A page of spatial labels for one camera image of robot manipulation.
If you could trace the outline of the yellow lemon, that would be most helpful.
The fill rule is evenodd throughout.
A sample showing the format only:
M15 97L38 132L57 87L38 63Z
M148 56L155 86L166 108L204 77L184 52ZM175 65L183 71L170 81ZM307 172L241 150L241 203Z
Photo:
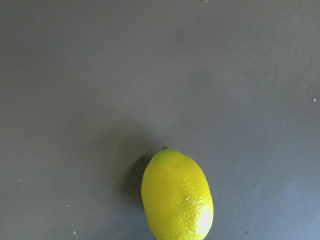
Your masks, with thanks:
M189 156L164 147L149 161L141 181L141 199L157 240L203 240L214 219L206 176Z

